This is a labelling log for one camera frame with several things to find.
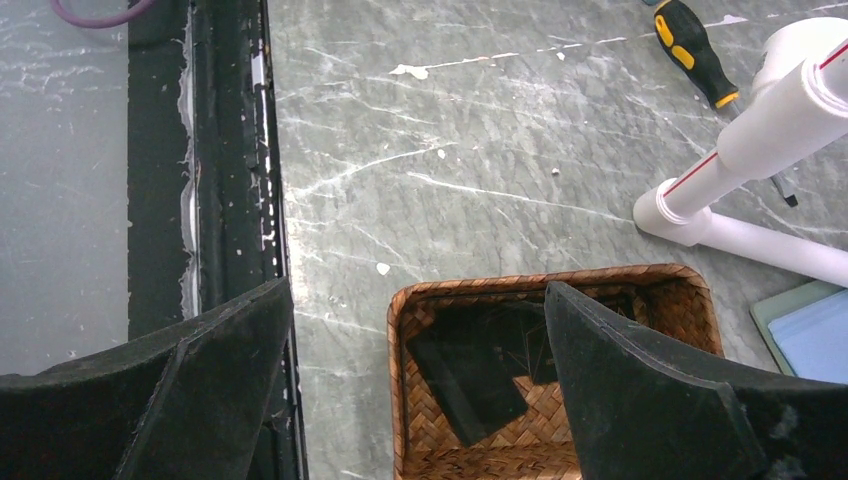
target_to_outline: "woven basket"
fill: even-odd
[[[448,306],[541,301],[548,282],[562,281],[593,298],[630,301],[635,320],[723,355],[710,293],[692,269],[674,264],[605,268],[549,275],[419,283],[398,292],[388,314],[389,373],[396,480],[579,479],[580,468],[559,384],[515,379],[527,413],[465,448],[453,433],[406,341]]]

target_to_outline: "screwdriver handle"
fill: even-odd
[[[704,24],[680,0],[667,0],[654,11],[654,29],[666,55],[709,100],[721,108],[739,97],[739,89],[721,68]]]

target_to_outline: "countertop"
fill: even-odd
[[[743,101],[768,36],[848,15],[833,3],[688,2]],[[659,48],[649,7],[270,4],[312,478],[390,478],[386,309],[415,282],[679,262],[711,286],[726,356],[776,370],[748,308],[806,280],[633,224],[639,195],[728,122]],[[844,248],[846,145],[789,172],[795,209],[757,181],[714,210]]]

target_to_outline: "blue object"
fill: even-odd
[[[848,384],[848,290],[777,318],[768,329],[799,377]]]

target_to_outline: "red stripe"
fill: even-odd
[[[689,178],[690,178],[692,175],[695,175],[696,173],[698,173],[698,170],[700,170],[700,169],[704,168],[704,166],[706,166],[706,164],[708,164],[708,163],[712,162],[712,161],[713,161],[713,159],[714,159],[714,158],[716,158],[717,156],[718,156],[718,152],[713,153],[712,155],[710,155],[709,157],[707,157],[707,159],[706,159],[706,160],[704,160],[703,162],[701,162],[701,164],[700,164],[700,165],[698,165],[697,167],[695,167],[695,169],[694,169],[694,170],[692,170],[691,172],[689,172],[689,174],[688,174],[688,175],[686,175],[685,177],[681,178],[680,180],[678,180],[678,181],[674,182],[674,185],[672,185],[672,186],[671,186],[671,188],[669,188],[668,190],[666,190],[666,191],[665,191],[665,193],[663,193],[663,198],[667,197],[669,193],[673,192],[675,188],[677,188],[677,187],[679,187],[680,185],[682,185],[682,184],[683,184],[683,182],[685,182],[686,180],[689,180]]]
[[[838,52],[836,52],[836,53],[834,53],[833,55],[831,55],[831,56],[830,56],[827,60],[825,60],[825,61],[824,61],[824,63],[822,63],[821,65],[819,65],[819,70],[821,70],[822,68],[826,67],[828,63],[830,63],[830,62],[832,62],[832,61],[836,60],[836,57],[838,57],[838,56],[842,55],[843,53],[845,53],[845,50],[848,50],[848,43],[846,43],[845,45],[843,45],[843,46],[842,46],[842,48],[840,48]]]

